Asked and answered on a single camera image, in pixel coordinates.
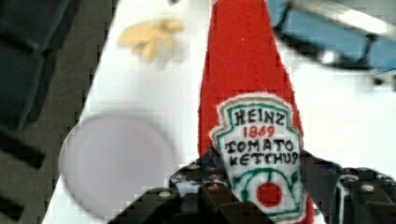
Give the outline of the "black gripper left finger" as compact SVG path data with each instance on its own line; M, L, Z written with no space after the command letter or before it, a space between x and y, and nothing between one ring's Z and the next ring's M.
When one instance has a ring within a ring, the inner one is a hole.
M179 169L167 188L146 191L108 224L275 224L232 193L220 154L210 148Z

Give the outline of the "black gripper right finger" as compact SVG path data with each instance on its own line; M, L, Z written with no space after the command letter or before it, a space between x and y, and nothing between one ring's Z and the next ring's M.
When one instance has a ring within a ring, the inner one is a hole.
M304 187L327 224L396 224L396 182L369 168L345 168L301 153Z

